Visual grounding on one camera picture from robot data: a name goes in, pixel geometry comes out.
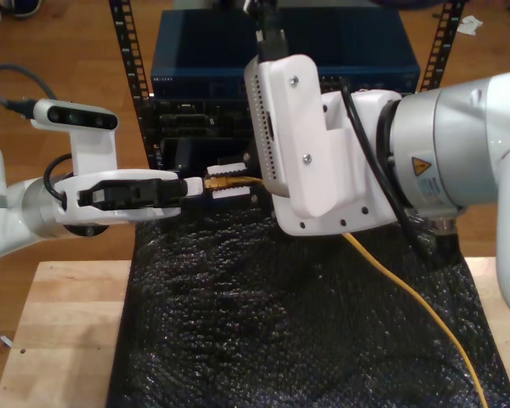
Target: black bubble wrap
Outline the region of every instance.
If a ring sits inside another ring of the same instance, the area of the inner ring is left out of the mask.
[[[426,225],[416,228],[434,251]],[[489,405],[510,407],[455,238],[440,242],[449,265],[435,269],[397,225],[356,236],[456,334]],[[107,406],[481,404],[448,337],[343,237],[291,238],[253,209],[138,227]]]

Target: wooden table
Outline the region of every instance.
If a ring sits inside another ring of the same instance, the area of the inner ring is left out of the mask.
[[[494,258],[468,258],[510,377],[510,310]],[[129,261],[40,263],[0,383],[0,408],[104,408]]]

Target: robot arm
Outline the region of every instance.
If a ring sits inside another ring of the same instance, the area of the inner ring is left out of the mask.
[[[0,257],[41,240],[93,236],[110,224],[179,215],[192,207],[251,204],[256,179],[225,177],[214,166],[205,178],[179,178],[176,172],[118,169],[116,116],[95,106],[54,99],[27,100],[20,108],[34,128],[68,133],[73,173],[63,178],[35,178],[6,188],[0,151]]]
[[[254,60],[246,88],[264,185],[285,232],[343,234],[397,219],[341,93],[320,93],[314,61]],[[510,73],[403,99],[384,90],[352,99],[407,213],[454,218],[498,198],[497,274],[510,307]]]

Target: camera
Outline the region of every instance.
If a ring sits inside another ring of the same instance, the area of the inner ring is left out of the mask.
[[[36,102],[34,120],[40,125],[58,127],[65,131],[78,127],[111,131],[118,124],[117,116],[109,110],[52,99]]]

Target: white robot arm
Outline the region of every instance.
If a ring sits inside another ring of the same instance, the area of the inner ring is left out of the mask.
[[[397,220],[348,101],[320,93],[313,60],[254,60],[246,88],[264,185],[285,232],[334,235]],[[497,274],[510,307],[510,73],[403,99],[360,91],[350,103],[406,213],[454,218],[498,199]]]

